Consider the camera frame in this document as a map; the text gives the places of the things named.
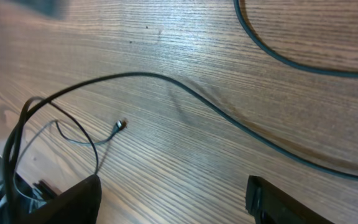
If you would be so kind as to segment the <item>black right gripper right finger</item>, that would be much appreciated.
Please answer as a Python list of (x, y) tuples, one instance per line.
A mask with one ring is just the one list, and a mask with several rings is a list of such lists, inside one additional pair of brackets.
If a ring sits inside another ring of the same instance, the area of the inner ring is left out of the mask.
[(258, 224), (332, 224), (259, 176), (247, 181), (245, 208)]

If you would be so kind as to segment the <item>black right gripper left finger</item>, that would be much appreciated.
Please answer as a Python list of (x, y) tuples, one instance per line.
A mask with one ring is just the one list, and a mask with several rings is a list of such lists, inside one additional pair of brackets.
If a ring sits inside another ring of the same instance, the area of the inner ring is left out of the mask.
[(101, 204), (101, 181), (93, 174), (26, 215), (25, 224), (95, 224)]

